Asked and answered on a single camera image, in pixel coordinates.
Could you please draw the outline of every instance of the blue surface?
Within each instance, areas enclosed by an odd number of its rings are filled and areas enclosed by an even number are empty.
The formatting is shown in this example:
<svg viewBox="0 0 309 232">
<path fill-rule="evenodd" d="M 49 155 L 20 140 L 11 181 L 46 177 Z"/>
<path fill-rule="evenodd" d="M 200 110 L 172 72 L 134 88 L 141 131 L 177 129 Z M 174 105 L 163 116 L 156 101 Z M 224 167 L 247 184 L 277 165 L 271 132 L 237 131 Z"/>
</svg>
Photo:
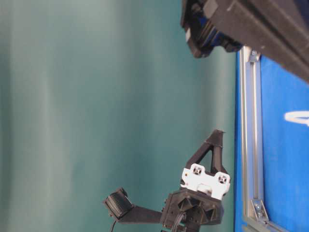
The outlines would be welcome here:
<svg viewBox="0 0 309 232">
<path fill-rule="evenodd" d="M 284 120 L 309 111 L 309 85 L 275 62 L 261 59 L 265 205 L 272 221 L 309 231 L 309 127 Z"/>
<path fill-rule="evenodd" d="M 239 79 L 239 53 L 236 57 L 236 107 L 235 107 L 235 225 L 234 231 L 242 231 L 242 225 L 246 224 L 242 220 L 242 171 L 241 171 L 241 111 L 240 111 L 240 79 Z"/>
</svg>

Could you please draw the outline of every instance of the green curtain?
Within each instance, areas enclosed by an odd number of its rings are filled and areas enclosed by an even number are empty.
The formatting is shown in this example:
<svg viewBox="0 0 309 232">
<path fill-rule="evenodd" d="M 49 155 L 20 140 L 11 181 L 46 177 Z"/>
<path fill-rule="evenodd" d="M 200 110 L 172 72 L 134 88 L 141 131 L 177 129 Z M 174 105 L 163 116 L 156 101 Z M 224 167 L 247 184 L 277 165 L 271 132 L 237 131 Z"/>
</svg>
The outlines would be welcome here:
<svg viewBox="0 0 309 232">
<path fill-rule="evenodd" d="M 180 0 L 0 2 L 1 232 L 106 232 L 120 186 L 160 211 L 215 128 L 233 182 L 235 55 L 193 58 L 180 14 Z M 224 208 L 201 231 L 233 230 L 233 185 Z"/>
</svg>

